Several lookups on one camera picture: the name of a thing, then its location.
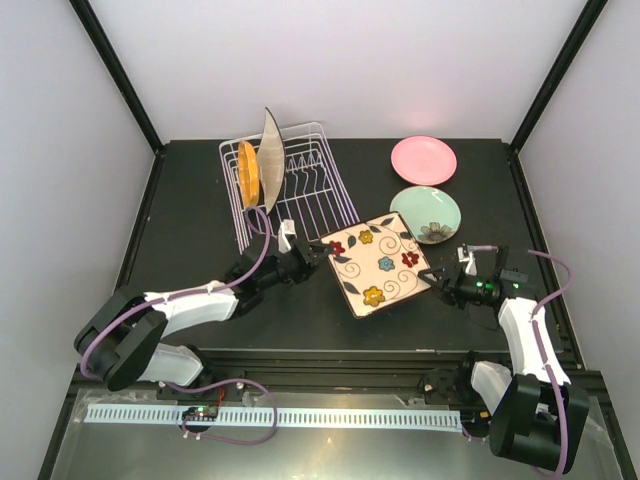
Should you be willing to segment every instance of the robotic arm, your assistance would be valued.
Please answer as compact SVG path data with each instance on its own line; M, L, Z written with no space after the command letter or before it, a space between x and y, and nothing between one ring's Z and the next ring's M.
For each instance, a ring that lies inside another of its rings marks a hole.
M307 280L329 256L332 247L308 243L295 236L292 221L278 232L278 245L261 253L263 240L255 237L240 260L226 273L224 283L212 281L177 292L140 293L129 287L117 290L74 341L83 356L93 344L86 365L109 390L127 388L136 381L162 381L180 386L197 382L203 374L202 356L195 347L160 343L163 337L206 322L225 321L246 314L264 298L264 291L279 283ZM259 267L238 283L252 267ZM109 331L123 313L139 311Z
M477 251L496 252L488 278L477 275ZM527 295L528 275L506 268L509 248L463 246L457 253L457 262L423 270L418 277L448 305L493 308L507 336L513 377L502 365L480 361L473 365L470 378L492 414L491 451L548 470L556 470L564 461L562 473L567 473L589 413L587 393L572 386L562 370L547 332L544 308Z

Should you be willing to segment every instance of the orange plate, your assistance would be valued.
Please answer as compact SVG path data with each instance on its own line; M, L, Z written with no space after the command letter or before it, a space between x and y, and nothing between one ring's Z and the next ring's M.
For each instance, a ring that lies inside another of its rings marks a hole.
M260 176L253 146L242 140L238 145L238 181L244 208L255 207L260 197Z

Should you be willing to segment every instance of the light green plate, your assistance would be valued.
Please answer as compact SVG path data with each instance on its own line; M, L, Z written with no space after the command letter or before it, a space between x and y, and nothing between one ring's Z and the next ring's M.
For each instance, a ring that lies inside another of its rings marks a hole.
M420 243L433 245L451 238L460 228L458 204L442 190L410 187L397 194L389 210L398 212Z

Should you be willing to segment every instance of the white wire dish rack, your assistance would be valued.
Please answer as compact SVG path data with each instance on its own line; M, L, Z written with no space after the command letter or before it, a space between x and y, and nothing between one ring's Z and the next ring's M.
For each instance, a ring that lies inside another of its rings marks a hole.
M285 175L282 190L269 214L271 231L276 234L280 223L295 221L296 233L308 241L359 222L353 203L342 183L329 142L319 123L305 123L280 130L285 147ZM247 226L262 225L255 214L244 214L238 183L238 144L242 140L258 148L262 135L229 140L220 144L222 170L229 193L233 222L240 252L249 246L254 232ZM264 203L258 205L265 209Z

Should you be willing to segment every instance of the black table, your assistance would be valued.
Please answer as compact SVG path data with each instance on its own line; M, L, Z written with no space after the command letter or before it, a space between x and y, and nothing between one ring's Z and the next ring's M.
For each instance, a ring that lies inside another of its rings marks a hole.
M398 140L331 140L342 179L362 220L388 211L409 186L390 164ZM531 239L500 140L446 140L458 158L454 177L440 188L462 211L456 236L423 246L431 264L449 258L461 243L531 247ZM129 283L144 291L169 291L220 278L238 256L235 230L218 153L220 141L169 144ZM491 255L479 272L492 270ZM533 258L516 266L542 289ZM550 311L554 346L560 342ZM178 332L168 343L216 350L294 351L506 351L507 342L488 308L458 310L426 293L365 319L351 315L328 264L308 282L279 286L245 317Z

